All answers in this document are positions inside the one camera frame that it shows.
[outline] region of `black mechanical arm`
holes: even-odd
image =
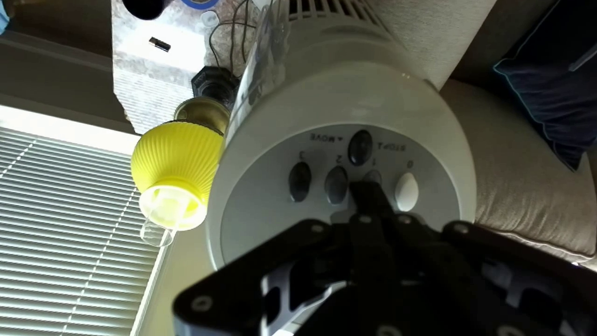
[[[297,336],[597,336],[592,271],[480,225],[435,234],[377,184],[351,195],[351,223],[303,221],[185,290],[178,335],[275,335],[319,303]]]

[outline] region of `window blind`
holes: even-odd
[[[0,129],[0,335],[129,335],[157,249],[129,157]]]

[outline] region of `vent grille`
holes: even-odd
[[[351,17],[374,27],[381,27],[366,0],[288,0],[290,21],[325,19],[325,17]]]

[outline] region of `window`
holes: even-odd
[[[0,335],[129,335],[142,223],[129,156],[0,129]]]

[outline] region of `round control panel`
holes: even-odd
[[[456,187],[426,148],[381,128],[329,126],[286,139],[243,174],[221,225],[224,262],[305,219],[347,223],[349,184],[364,180],[431,228],[461,219]]]

